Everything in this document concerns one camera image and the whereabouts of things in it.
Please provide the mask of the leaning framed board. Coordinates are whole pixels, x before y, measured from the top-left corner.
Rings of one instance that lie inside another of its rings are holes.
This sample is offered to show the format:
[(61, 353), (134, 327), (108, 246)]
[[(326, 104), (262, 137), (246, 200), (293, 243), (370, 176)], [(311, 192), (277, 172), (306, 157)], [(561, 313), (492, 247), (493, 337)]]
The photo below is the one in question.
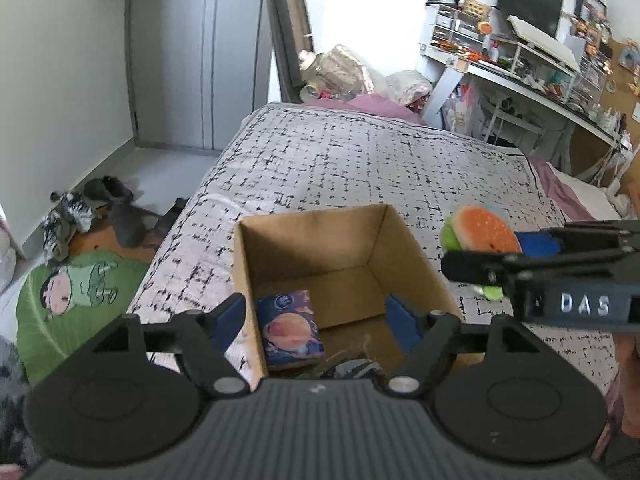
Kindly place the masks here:
[(298, 55), (314, 50), (306, 0), (267, 0), (267, 3), (281, 100), (299, 104), (302, 102), (299, 91), (305, 83)]

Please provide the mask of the green cartoon floor mat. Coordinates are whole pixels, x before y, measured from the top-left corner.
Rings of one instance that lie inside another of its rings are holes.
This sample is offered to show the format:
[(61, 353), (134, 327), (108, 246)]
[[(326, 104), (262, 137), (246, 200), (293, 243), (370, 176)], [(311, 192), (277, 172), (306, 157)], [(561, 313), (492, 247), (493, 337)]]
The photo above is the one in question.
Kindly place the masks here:
[(149, 265), (107, 250), (27, 275), (16, 305), (16, 348), (28, 382), (47, 377), (129, 308)]

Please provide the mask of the white desk shelf organizer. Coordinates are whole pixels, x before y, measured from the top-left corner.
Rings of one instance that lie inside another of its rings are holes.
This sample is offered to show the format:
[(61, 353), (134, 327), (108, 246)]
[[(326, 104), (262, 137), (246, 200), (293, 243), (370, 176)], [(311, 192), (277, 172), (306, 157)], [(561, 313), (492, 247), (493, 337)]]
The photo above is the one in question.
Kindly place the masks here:
[(484, 18), (456, 6), (433, 3), (425, 8), (422, 44), (439, 50), (482, 53), (493, 31)]

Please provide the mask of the black fabric pouch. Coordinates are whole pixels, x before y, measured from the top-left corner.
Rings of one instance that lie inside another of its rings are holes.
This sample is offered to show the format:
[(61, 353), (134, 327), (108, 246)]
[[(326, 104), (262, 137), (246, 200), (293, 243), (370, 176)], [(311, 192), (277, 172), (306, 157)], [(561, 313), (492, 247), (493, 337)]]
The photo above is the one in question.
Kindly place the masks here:
[(382, 366), (371, 360), (364, 353), (356, 356), (332, 356), (317, 366), (306, 375), (312, 379), (383, 379), (385, 377)]

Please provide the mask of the black white patterned blanket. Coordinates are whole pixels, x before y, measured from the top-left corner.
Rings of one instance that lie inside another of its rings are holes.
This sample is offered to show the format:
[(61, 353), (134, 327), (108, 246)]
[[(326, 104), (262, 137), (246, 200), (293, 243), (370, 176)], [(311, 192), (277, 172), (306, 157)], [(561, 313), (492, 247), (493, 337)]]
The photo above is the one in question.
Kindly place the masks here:
[(214, 310), (236, 292), (233, 232), (245, 217), (367, 205), (400, 214), (454, 297), (457, 317), (477, 324), (509, 312), (510, 302), (442, 275), (445, 220), (480, 205), (516, 232), (568, 221), (520, 151), (400, 119), (269, 104), (247, 119), (190, 196), (129, 310), (145, 323)]

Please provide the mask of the grey white sneakers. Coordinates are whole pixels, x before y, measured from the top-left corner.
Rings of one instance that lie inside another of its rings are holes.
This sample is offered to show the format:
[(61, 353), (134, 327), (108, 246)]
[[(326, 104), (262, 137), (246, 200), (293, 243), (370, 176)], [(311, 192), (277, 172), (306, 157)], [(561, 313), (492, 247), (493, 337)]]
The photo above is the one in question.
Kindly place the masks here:
[(98, 215), (78, 192), (52, 192), (50, 201), (52, 208), (41, 220), (40, 229), (44, 262), (53, 268), (70, 254), (73, 237), (89, 232)]

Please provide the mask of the planet print tissue pack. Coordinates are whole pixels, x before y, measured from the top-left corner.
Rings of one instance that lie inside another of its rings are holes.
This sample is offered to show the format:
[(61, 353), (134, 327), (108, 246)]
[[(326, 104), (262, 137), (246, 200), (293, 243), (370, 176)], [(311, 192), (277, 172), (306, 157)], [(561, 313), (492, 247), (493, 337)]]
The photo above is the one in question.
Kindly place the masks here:
[(307, 289), (259, 298), (256, 315), (268, 370), (303, 367), (324, 357)]

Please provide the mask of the dark slippers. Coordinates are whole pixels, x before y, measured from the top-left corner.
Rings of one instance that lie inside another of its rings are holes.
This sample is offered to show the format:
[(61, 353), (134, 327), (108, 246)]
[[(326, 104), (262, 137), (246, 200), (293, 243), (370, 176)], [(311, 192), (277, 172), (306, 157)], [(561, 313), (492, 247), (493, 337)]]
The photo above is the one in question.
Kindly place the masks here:
[(130, 204), (134, 200), (134, 192), (121, 180), (112, 176), (104, 176), (89, 180), (84, 187), (84, 194), (90, 200), (110, 204)]

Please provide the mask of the brown cardboard box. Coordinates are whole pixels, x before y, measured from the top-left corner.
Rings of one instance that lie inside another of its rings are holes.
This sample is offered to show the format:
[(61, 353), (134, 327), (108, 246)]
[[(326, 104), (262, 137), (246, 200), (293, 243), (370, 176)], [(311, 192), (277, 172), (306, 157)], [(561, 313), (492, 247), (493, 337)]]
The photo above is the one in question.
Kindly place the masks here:
[(385, 298), (416, 313), (460, 310), (400, 214), (390, 205), (245, 217), (233, 232), (233, 285), (247, 314), (239, 352), (251, 386), (267, 377), (258, 299), (306, 290), (326, 354), (367, 341), (389, 372), (402, 352), (385, 322)]

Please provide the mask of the hamburger plush toy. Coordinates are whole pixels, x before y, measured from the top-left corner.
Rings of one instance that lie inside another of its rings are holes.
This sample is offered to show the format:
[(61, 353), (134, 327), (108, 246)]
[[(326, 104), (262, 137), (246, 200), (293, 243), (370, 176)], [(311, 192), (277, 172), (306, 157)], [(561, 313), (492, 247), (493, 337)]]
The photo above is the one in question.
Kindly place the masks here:
[(508, 224), (480, 205), (463, 206), (445, 220), (440, 244), (448, 252), (521, 254), (521, 243)]

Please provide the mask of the grey door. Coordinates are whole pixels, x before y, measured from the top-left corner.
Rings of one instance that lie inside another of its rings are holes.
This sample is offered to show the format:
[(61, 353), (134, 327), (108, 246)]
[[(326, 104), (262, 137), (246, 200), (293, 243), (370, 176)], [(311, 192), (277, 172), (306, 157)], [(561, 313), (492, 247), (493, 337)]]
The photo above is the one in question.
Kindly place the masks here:
[(267, 101), (267, 0), (126, 0), (125, 32), (140, 146), (222, 151)]

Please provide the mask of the white desk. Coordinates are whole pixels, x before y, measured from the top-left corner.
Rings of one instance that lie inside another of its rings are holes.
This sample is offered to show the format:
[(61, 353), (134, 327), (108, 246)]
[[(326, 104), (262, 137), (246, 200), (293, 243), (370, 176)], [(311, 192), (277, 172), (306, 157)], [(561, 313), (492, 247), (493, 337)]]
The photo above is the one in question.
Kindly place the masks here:
[[(457, 63), (457, 61), (455, 61), (458, 58), (457, 55), (426, 46), (425, 44), (420, 45), (420, 53), (424, 58), (442, 64), (447, 68), (452, 68), (454, 72), (460, 73), (460, 70), (454, 68)], [(618, 143), (619, 136), (613, 136), (607, 133), (600, 129), (594, 122), (590, 122), (590, 120), (582, 118), (582, 116), (572, 112), (567, 106), (547, 98), (539, 91), (527, 87), (526, 84), (521, 84), (521, 81), (514, 77), (506, 76), (505, 70), (498, 70), (498, 68), (494, 70), (489, 67), (489, 64), (486, 62), (469, 62), (469, 67), (462, 70), (461, 73), (490, 81), (498, 87), (508, 89), (519, 96), (524, 96), (524, 98), (529, 99), (529, 101), (536, 102), (538, 105), (552, 110), (553, 113), (561, 115), (574, 125), (584, 128), (609, 146), (616, 146)]]

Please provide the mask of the white keyboard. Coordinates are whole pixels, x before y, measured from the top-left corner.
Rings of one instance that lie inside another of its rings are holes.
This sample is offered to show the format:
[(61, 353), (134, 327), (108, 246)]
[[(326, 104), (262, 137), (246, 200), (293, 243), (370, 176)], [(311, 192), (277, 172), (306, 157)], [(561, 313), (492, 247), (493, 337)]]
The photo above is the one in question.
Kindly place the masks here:
[(552, 58), (563, 63), (571, 70), (579, 70), (579, 64), (576, 61), (574, 53), (565, 44), (561, 44), (554, 37), (549, 36), (546, 32), (543, 32), (515, 15), (509, 15), (506, 20), (513, 29), (514, 35), (518, 37), (518, 40), (524, 42), (524, 44), (527, 44), (529, 47), (541, 50), (545, 54), (552, 56)]

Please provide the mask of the clear plastic jar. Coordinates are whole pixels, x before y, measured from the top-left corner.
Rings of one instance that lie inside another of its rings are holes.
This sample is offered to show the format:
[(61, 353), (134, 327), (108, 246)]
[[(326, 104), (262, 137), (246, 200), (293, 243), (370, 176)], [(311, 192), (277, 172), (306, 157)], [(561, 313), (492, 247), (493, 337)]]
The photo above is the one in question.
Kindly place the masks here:
[(301, 50), (298, 55), (300, 76), (303, 87), (299, 97), (303, 103), (321, 99), (333, 99), (337, 96), (338, 87), (332, 81), (323, 66), (323, 55)]

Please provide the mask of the black computer monitor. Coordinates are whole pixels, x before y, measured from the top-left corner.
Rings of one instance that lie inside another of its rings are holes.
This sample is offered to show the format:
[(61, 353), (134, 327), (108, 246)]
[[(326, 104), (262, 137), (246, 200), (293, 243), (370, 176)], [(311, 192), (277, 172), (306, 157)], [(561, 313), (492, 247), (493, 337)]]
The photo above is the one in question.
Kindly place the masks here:
[(564, 0), (498, 0), (497, 8), (505, 18), (514, 15), (555, 37), (563, 2)]

